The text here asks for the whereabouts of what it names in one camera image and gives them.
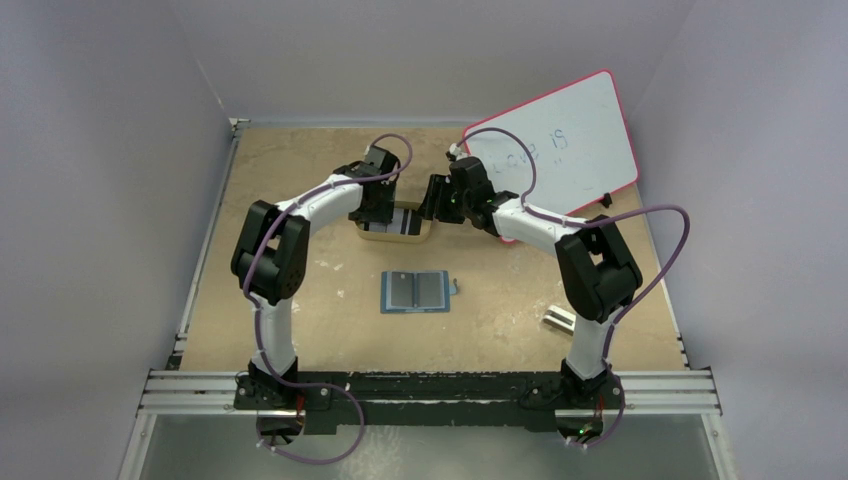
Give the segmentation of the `tan oval tray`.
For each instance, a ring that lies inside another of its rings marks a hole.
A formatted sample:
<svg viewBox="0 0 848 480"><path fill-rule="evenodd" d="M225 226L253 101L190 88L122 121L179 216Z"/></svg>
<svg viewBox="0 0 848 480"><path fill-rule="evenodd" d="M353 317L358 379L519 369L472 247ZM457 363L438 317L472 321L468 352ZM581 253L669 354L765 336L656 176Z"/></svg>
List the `tan oval tray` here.
<svg viewBox="0 0 848 480"><path fill-rule="evenodd" d="M357 222L357 234L364 240L401 244L420 244L431 233L432 221L418 213L419 205L397 201L389 223Z"/></svg>

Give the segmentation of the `credit cards stack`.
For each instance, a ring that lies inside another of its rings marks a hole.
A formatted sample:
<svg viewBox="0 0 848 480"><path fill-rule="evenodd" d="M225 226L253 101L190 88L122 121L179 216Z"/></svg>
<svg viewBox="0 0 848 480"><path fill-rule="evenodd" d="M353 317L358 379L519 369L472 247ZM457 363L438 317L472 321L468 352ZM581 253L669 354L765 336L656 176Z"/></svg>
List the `credit cards stack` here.
<svg viewBox="0 0 848 480"><path fill-rule="evenodd" d="M364 222L363 231L377 234L396 234L402 236L420 236L423 232L423 218L410 208L395 208L388 223Z"/></svg>

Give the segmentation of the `white grey credit card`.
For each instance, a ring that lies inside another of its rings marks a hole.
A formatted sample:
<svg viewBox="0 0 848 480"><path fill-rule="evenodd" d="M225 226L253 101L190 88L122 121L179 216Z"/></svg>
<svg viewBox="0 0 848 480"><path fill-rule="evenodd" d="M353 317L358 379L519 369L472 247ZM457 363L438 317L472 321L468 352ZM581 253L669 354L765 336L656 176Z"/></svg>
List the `white grey credit card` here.
<svg viewBox="0 0 848 480"><path fill-rule="evenodd" d="M415 275L393 271L388 275L387 307L406 310L415 306Z"/></svg>

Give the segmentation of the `blue card holder wallet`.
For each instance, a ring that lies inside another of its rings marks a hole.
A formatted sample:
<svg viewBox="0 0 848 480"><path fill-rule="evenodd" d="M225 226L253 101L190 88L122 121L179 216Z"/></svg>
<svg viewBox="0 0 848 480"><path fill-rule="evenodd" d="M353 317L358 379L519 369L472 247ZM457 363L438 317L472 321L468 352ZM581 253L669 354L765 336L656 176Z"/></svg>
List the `blue card holder wallet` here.
<svg viewBox="0 0 848 480"><path fill-rule="evenodd" d="M398 310L398 309L390 309L387 307L387 283L388 283L388 275L393 271L401 271L401 272L410 272L415 275L415 306L412 309L406 310ZM419 272L441 272L443 274L444 281L444 304L441 308L438 309L423 309L418 306L417 303L417 286L416 286L416 277ZM381 294L380 294L380 311L382 314L410 314L410 313L442 313L449 312L451 309L451 300L452 297L458 294L458 282L455 278L452 278L449 275L449 272L446 270L421 270L421 271L403 271L403 270L389 270L384 271L381 274Z"/></svg>

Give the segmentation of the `grey striped credit card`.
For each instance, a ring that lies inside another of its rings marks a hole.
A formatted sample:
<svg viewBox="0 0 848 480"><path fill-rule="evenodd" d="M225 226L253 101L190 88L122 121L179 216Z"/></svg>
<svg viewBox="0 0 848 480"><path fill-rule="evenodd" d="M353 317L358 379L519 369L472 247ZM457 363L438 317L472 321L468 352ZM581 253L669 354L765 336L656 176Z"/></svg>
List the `grey striped credit card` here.
<svg viewBox="0 0 848 480"><path fill-rule="evenodd" d="M444 281L441 272L419 272L416 277L417 303L423 309L438 309L444 304Z"/></svg>

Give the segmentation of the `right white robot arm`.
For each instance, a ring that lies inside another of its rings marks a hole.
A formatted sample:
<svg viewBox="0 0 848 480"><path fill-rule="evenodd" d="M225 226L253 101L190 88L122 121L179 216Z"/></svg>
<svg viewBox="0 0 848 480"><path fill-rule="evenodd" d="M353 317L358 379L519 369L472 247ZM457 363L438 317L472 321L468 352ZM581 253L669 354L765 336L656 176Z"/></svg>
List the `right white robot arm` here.
<svg viewBox="0 0 848 480"><path fill-rule="evenodd" d="M472 226L518 240L557 261L576 315L571 348L561 366L561 392L576 407L596 399L609 376L607 355L615 317L642 285L641 271L617 226L600 216L590 222L535 211L518 194L497 191L483 163L466 157L433 174L418 209L427 220Z"/></svg>

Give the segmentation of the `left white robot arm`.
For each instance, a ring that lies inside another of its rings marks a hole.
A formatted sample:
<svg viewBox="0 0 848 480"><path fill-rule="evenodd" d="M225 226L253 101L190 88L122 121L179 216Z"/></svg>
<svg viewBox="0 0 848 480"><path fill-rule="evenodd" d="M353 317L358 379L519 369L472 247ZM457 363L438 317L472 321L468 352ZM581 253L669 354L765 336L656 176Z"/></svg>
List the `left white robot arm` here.
<svg viewBox="0 0 848 480"><path fill-rule="evenodd" d="M251 304L256 351L238 382L238 400L266 402L275 409L295 402L304 386L292 340L292 303L306 276L310 239L349 214L387 218L396 180L408 164L370 145L362 160L335 169L310 190L249 207L231 271Z"/></svg>

